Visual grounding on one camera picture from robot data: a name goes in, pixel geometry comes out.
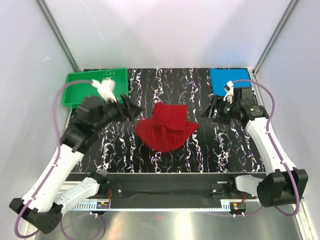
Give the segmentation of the red t shirt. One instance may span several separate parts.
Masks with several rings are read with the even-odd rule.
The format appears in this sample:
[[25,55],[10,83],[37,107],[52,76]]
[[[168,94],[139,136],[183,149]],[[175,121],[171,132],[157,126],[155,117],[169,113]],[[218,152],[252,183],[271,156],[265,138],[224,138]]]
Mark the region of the red t shirt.
[[157,152],[176,150],[199,128],[197,123],[187,120],[187,111],[186,105],[158,102],[152,117],[137,123],[135,133],[147,147]]

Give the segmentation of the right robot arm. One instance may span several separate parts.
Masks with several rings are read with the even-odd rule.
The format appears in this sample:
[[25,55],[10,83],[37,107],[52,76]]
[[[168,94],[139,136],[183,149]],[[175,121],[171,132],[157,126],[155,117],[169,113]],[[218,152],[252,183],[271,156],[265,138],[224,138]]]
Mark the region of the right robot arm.
[[214,95],[203,118],[229,125],[237,120],[253,140],[264,164],[266,176],[233,176],[227,185],[228,195],[239,198],[244,193],[257,197],[265,207],[299,205],[309,176],[297,169],[277,139],[270,125],[271,115],[253,98],[251,87],[226,87],[225,96]]

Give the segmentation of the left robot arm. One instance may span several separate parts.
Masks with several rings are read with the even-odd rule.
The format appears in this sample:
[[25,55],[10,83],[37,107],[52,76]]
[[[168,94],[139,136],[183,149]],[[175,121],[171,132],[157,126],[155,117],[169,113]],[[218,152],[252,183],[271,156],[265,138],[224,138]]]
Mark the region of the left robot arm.
[[19,219],[49,234],[78,203],[92,196],[103,198],[108,193],[108,180],[103,172],[90,172],[64,193],[58,191],[105,126],[133,121],[143,111],[127,95],[121,95],[121,99],[121,102],[104,101],[98,96],[89,96],[83,100],[63,135],[58,136],[55,153],[37,182],[22,198],[11,200],[9,208]]

